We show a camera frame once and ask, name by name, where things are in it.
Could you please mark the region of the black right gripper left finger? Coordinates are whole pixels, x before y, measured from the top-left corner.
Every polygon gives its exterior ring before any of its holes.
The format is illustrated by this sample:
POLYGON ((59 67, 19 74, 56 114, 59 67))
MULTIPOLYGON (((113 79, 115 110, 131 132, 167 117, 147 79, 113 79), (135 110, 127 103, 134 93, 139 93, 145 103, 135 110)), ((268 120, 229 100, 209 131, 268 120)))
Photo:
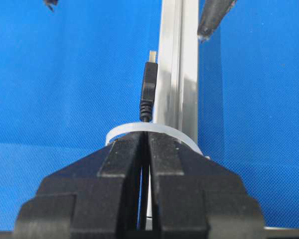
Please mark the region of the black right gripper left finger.
POLYGON ((138 224, 144 135, 132 132, 46 176, 15 221, 16 239, 120 239, 138 224))

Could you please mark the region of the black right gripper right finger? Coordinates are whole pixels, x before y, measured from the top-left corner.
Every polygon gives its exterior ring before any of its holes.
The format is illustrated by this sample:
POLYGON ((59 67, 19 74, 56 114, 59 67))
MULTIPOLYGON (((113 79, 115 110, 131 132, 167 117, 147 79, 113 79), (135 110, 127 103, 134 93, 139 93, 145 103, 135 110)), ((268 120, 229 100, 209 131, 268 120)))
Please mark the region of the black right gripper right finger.
POLYGON ((149 133, 154 229, 163 239, 263 239, 239 175, 163 133, 149 133))

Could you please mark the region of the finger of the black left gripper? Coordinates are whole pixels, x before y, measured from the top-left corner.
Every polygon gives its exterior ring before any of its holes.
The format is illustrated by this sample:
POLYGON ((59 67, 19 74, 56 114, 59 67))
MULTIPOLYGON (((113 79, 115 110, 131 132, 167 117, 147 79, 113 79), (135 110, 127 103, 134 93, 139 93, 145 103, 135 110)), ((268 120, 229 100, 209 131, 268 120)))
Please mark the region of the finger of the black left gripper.
POLYGON ((212 36, 225 15, 234 7, 236 0, 206 0, 197 28, 199 41, 206 41, 212 36))
POLYGON ((59 0, 43 0, 43 2, 51 11, 54 11, 54 7, 58 5, 59 0))

